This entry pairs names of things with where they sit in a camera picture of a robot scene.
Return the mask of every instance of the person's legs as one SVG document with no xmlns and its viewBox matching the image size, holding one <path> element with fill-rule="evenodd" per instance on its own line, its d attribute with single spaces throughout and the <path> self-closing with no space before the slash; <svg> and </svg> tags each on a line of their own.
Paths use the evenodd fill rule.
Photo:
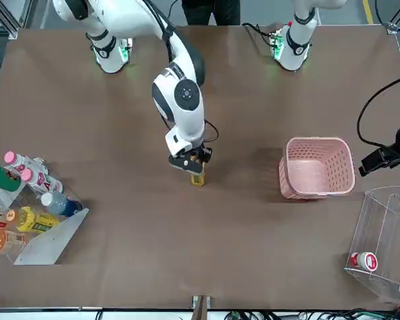
<svg viewBox="0 0 400 320">
<path fill-rule="evenodd" d="M 182 9 L 184 10 L 188 25 L 208 25 L 213 5 L 208 3 L 190 5 L 190 1 L 182 1 Z"/>
<path fill-rule="evenodd" d="M 240 0 L 215 0 L 213 15 L 217 25 L 240 25 Z"/>
</svg>

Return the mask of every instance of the brown table surface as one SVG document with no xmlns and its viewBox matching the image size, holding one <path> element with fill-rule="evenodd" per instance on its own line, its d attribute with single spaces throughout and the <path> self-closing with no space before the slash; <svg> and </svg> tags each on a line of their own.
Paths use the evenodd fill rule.
<svg viewBox="0 0 400 320">
<path fill-rule="evenodd" d="M 400 166 L 358 178 L 342 199 L 286 201 L 277 164 L 292 136 L 339 136 L 355 162 L 364 102 L 400 77 L 394 36 L 381 27 L 318 27 L 296 73 L 242 27 L 181 28 L 202 52 L 207 118 L 220 138 L 207 184 L 170 167 L 151 83 L 164 45 L 135 40 L 133 64 L 107 75 L 80 31 L 21 30 L 0 74 L 0 163 L 12 149 L 50 162 L 91 213 L 60 265 L 0 264 L 0 307 L 382 309 L 343 271 L 362 191 L 400 185 Z M 400 86 L 366 112 L 363 132 L 392 143 Z"/>
</svg>

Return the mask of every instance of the acrylic divider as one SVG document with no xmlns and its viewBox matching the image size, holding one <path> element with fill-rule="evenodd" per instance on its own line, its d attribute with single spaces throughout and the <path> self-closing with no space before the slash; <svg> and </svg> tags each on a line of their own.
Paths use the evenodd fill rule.
<svg viewBox="0 0 400 320">
<path fill-rule="evenodd" d="M 60 180 L 55 172 L 50 172 L 50 176 Z M 63 194 L 83 205 L 83 201 L 76 196 L 70 186 L 64 185 Z M 46 208 L 41 204 L 40 196 L 25 183 L 14 193 L 0 189 L 0 207 L 18 210 L 24 206 L 30 206 L 35 213 L 47 213 Z M 67 219 L 57 216 L 61 220 L 58 225 L 38 235 L 25 233 L 29 238 L 28 244 L 14 245 L 5 255 L 15 265 L 52 265 L 56 263 L 88 212 L 89 209 L 83 206 L 83 210 Z M 18 233 L 18 230 L 10 225 L 6 229 Z"/>
<path fill-rule="evenodd" d="M 376 271 L 352 264 L 362 252 L 376 255 Z M 383 301 L 400 302 L 400 187 L 366 192 L 345 270 Z"/>
</svg>

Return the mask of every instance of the white robot link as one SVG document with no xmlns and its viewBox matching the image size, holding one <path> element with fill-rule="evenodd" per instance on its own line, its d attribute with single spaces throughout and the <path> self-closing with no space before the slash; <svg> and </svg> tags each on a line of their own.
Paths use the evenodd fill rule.
<svg viewBox="0 0 400 320">
<path fill-rule="evenodd" d="M 317 26 L 317 10 L 338 9 L 347 0 L 293 0 L 292 23 L 271 34 L 271 56 L 286 70 L 298 70 L 308 55 Z"/>
<path fill-rule="evenodd" d="M 193 175 L 203 173 L 212 150 L 204 146 L 205 65 L 200 53 L 176 31 L 151 0 L 53 0 L 58 15 L 87 30 L 97 62 L 115 73 L 127 63 L 131 38 L 155 34 L 167 48 L 169 66 L 153 82 L 153 100 L 165 123 L 169 163 Z"/>
</svg>

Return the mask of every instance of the pink basket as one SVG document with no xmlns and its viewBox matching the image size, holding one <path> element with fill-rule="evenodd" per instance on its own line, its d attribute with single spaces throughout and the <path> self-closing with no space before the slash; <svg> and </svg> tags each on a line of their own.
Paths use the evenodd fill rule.
<svg viewBox="0 0 400 320">
<path fill-rule="evenodd" d="M 347 195 L 354 189 L 353 156 L 340 138 L 292 138 L 279 166 L 281 194 L 288 199 Z"/>
</svg>

